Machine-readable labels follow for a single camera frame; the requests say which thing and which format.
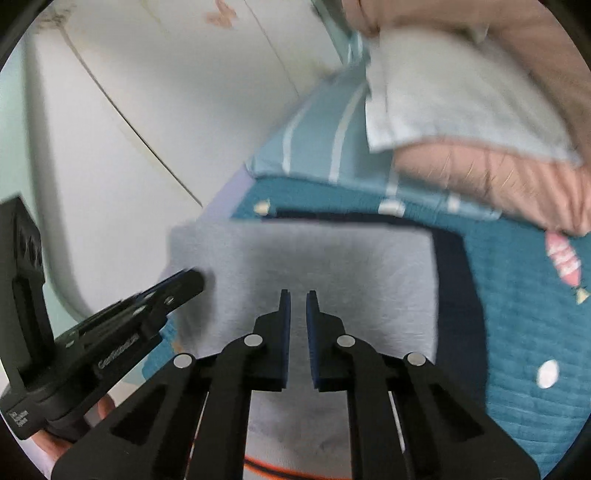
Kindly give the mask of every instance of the person's hand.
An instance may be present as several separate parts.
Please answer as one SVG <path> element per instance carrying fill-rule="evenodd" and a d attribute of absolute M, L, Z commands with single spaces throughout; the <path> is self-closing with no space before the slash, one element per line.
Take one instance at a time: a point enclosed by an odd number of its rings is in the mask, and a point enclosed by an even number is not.
<path fill-rule="evenodd" d="M 96 408 L 99 418 L 103 420 L 115 409 L 115 402 L 113 402 L 113 399 L 110 396 L 106 395 L 98 401 Z M 45 430 L 40 430 L 31 438 L 41 450 L 49 455 L 53 462 L 57 462 L 59 457 L 66 453 L 67 450 L 72 446 L 70 442 L 54 437 Z"/>

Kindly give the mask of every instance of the light blue towel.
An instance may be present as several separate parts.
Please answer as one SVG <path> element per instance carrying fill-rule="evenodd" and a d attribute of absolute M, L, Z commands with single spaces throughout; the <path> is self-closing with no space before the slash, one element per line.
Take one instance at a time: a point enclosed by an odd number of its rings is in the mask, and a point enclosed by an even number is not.
<path fill-rule="evenodd" d="M 342 186 L 480 220 L 500 217 L 497 210 L 399 176 L 392 151 L 370 153 L 365 126 L 368 91 L 365 61 L 358 60 L 308 98 L 252 157 L 249 172 L 257 178 L 293 177 Z"/>

